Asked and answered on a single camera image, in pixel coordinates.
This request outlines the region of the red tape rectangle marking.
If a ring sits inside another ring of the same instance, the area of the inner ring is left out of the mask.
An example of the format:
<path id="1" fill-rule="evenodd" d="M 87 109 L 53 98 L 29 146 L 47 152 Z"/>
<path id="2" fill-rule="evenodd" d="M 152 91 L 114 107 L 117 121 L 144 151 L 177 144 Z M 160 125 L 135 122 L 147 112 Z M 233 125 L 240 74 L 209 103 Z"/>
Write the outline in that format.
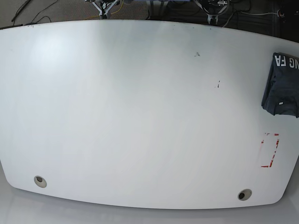
<path id="1" fill-rule="evenodd" d="M 263 136 L 260 155 L 259 155 L 259 166 L 262 168 L 271 168 L 276 151 L 279 144 L 279 134 L 278 133 L 266 133 Z"/>

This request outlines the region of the dark blue t-shirt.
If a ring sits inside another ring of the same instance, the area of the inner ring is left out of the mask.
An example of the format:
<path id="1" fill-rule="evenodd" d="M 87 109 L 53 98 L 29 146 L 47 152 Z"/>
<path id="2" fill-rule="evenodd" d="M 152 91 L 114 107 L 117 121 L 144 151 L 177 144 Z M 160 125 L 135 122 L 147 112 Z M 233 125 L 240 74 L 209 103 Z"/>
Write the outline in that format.
<path id="1" fill-rule="evenodd" d="M 299 59 L 274 53 L 261 106 L 271 115 L 299 117 Z"/>

